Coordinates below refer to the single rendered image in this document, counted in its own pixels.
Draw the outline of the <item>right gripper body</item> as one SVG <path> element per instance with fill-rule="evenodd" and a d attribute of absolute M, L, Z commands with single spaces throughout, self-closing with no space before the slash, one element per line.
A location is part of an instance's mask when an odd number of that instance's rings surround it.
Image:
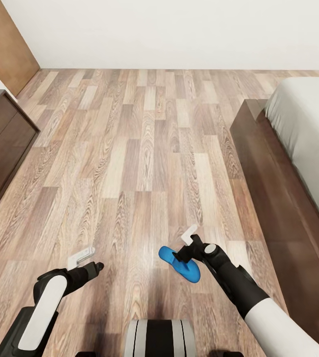
<path fill-rule="evenodd" d="M 191 239 L 193 240 L 193 242 L 189 246 L 184 245 L 182 249 L 177 253 L 186 264 L 192 258 L 197 260 L 194 255 L 196 246 L 199 244 L 204 244 L 198 235 L 192 235 Z"/>

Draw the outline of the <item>robot trunk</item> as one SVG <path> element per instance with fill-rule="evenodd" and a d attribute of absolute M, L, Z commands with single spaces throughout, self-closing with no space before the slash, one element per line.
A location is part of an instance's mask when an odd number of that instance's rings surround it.
<path fill-rule="evenodd" d="M 188 320 L 131 320 L 122 357 L 197 357 Z"/>

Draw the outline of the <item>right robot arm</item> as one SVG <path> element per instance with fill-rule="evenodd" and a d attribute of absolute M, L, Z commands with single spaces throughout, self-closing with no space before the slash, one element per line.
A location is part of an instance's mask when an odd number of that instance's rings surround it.
<path fill-rule="evenodd" d="M 203 262 L 236 308 L 267 357 L 319 357 L 319 344 L 257 285 L 242 266 L 236 267 L 215 243 L 203 243 L 191 225 L 181 236 L 185 245 L 175 258 Z"/>

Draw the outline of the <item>sandal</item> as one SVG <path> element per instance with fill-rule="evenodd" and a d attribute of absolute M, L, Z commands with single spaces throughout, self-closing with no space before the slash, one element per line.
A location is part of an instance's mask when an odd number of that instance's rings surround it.
<path fill-rule="evenodd" d="M 167 246 L 162 246 L 159 250 L 159 257 L 172 265 L 185 279 L 192 283 L 198 283 L 201 277 L 198 265 L 192 259 L 187 264 L 183 260 L 179 262 L 172 252 L 175 251 Z"/>

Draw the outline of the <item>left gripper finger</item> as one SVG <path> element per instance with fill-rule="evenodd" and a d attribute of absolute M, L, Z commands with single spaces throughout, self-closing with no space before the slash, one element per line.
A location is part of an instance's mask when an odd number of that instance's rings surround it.
<path fill-rule="evenodd" d="M 97 267 L 97 271 L 98 271 L 98 274 L 99 274 L 99 272 L 103 270 L 104 264 L 101 263 L 101 262 L 98 262 L 98 263 L 96 263 L 96 267 Z"/>

